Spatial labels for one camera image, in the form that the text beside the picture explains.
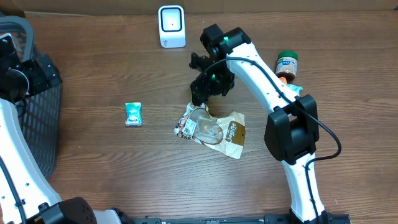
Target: wood grain surface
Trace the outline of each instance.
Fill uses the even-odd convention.
[[[52,187],[82,196],[97,210],[131,217],[248,217],[287,213],[290,194],[280,162],[264,143],[266,117],[240,80],[212,97],[216,117],[246,116],[239,160],[174,136],[198,72],[190,54],[217,23],[241,27],[274,69],[277,54],[298,53],[298,76],[317,101],[320,120],[343,152],[317,162],[326,209],[352,223],[397,223],[398,12],[291,12],[186,16],[187,46],[163,49],[156,16],[29,19],[35,43],[62,74],[61,139]],[[126,128],[124,104],[143,104],[144,125]],[[318,156],[336,144],[321,131]]]

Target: teal wrapper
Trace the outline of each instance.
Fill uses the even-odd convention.
[[[141,103],[126,103],[126,126],[142,126]]]
[[[287,87],[290,88],[291,90],[293,90],[294,92],[296,92],[299,96],[300,96],[301,91],[303,90],[303,87],[293,85],[293,84],[287,84]]]

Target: wire basket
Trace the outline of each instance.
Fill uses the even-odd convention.
[[[11,33],[17,41],[17,53],[22,62],[35,59],[47,76],[58,73],[48,55],[42,55],[34,45],[32,26],[16,16],[0,17],[0,35]],[[44,177],[50,177],[57,165],[60,105],[62,86],[56,86],[16,104],[19,124],[26,143]]]

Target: black cable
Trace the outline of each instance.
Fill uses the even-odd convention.
[[[8,173],[7,167],[6,167],[3,159],[1,158],[1,156],[0,156],[0,167],[2,169],[2,172],[4,173],[4,176],[6,177],[6,180],[8,182],[8,186],[10,186],[10,190],[11,190],[12,196],[14,196],[15,203],[16,203],[16,205],[18,207],[18,210],[19,210],[19,215],[21,216],[22,224],[26,224],[26,215],[25,215],[25,210],[24,210],[22,201],[19,198],[17,189],[15,188],[15,185],[14,185],[12,179],[11,179],[10,173]]]
[[[333,131],[328,128],[326,125],[324,125],[321,121],[319,121],[318,119],[314,118],[312,115],[310,115],[309,113],[307,113],[305,110],[301,109],[299,106],[297,106],[295,103],[293,103],[292,101],[290,101],[285,94],[278,88],[278,86],[274,83],[274,81],[272,80],[272,78],[269,76],[269,74],[256,62],[253,60],[250,60],[248,58],[242,58],[242,57],[230,57],[230,58],[224,58],[221,59],[217,62],[215,62],[213,65],[210,65],[208,68],[206,68],[203,72],[207,73],[212,67],[214,67],[215,65],[222,63],[222,62],[226,62],[228,60],[240,60],[240,61],[245,61],[245,62],[249,62],[252,65],[256,66],[269,80],[269,82],[271,83],[271,85],[275,88],[276,92],[278,92],[278,94],[286,101],[288,102],[290,105],[293,105],[294,108],[299,111],[300,113],[304,114],[305,116],[307,116],[308,118],[312,119],[314,122],[316,122],[319,126],[321,126],[321,128],[323,128],[327,133],[330,134],[330,136],[336,141],[337,143],[337,151],[336,153],[334,153],[331,156],[324,156],[324,157],[319,157],[319,158],[314,158],[310,161],[308,161],[305,165],[305,177],[307,179],[307,185],[308,185],[308,190],[310,192],[310,198],[311,198],[311,202],[313,205],[313,209],[315,211],[315,216],[316,219],[318,219],[318,223],[320,223],[320,219],[318,218],[318,210],[317,207],[315,206],[315,200],[313,198],[313,194],[312,194],[312,189],[311,189],[311,183],[310,183],[310,176],[308,174],[309,171],[309,166],[311,163],[315,162],[315,161],[322,161],[322,160],[327,160],[327,159],[333,159],[336,158],[340,153],[341,153],[341,143],[340,140],[338,139],[338,137],[336,136],[335,133],[333,133]]]
[[[23,98],[22,101],[24,102],[24,110],[22,111],[22,113],[21,113],[20,115],[18,115],[18,118],[24,116],[24,115],[26,114],[26,112],[27,112],[27,100],[26,100],[26,98]],[[18,105],[16,106],[17,111],[18,111],[18,109],[19,109],[20,107],[21,107],[21,104],[18,104]]]

